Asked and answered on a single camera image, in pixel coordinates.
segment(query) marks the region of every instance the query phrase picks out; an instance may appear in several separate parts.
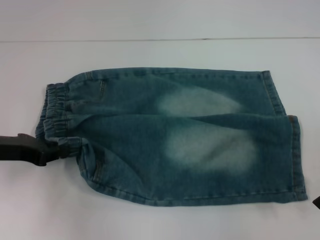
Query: white background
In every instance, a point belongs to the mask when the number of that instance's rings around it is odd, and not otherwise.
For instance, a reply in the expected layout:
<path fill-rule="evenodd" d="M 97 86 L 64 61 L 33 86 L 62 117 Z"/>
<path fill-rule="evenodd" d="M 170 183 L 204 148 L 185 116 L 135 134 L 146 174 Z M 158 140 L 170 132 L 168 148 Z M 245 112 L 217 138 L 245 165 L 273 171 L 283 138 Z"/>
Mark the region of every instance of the white background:
<path fill-rule="evenodd" d="M 320 37 L 319 12 L 317 0 L 0 1 L 0 135 L 34 136 L 46 85 L 85 71 L 270 70 L 287 113 L 301 124 L 309 196 L 288 204 L 151 207 L 95 192 L 73 158 L 46 167 L 0 161 L 0 239 L 319 239 L 312 200 L 320 196 L 320 39 L 181 40 Z M 127 41 L 148 39 L 175 41 Z"/>

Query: denim fabric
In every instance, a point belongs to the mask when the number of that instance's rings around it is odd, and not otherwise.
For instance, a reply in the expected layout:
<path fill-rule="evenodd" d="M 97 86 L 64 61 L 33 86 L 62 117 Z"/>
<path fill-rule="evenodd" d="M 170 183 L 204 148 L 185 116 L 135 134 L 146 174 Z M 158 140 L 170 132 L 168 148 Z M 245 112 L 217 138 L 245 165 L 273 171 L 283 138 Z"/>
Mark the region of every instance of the denim fabric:
<path fill-rule="evenodd" d="M 36 137 L 76 157 L 94 190 L 139 204 L 307 199 L 298 119 L 269 71 L 81 73 L 47 86 Z"/>

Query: jeans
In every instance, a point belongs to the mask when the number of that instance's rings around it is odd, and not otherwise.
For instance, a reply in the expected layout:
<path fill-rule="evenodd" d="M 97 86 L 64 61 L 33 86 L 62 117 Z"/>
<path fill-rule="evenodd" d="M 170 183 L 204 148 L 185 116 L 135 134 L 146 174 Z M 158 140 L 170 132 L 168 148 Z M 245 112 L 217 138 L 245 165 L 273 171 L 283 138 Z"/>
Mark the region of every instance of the jeans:
<path fill-rule="evenodd" d="M 94 190 L 138 204 L 307 199 L 298 119 L 269 71 L 81 73 L 47 86 L 36 137 L 76 157 Z"/>

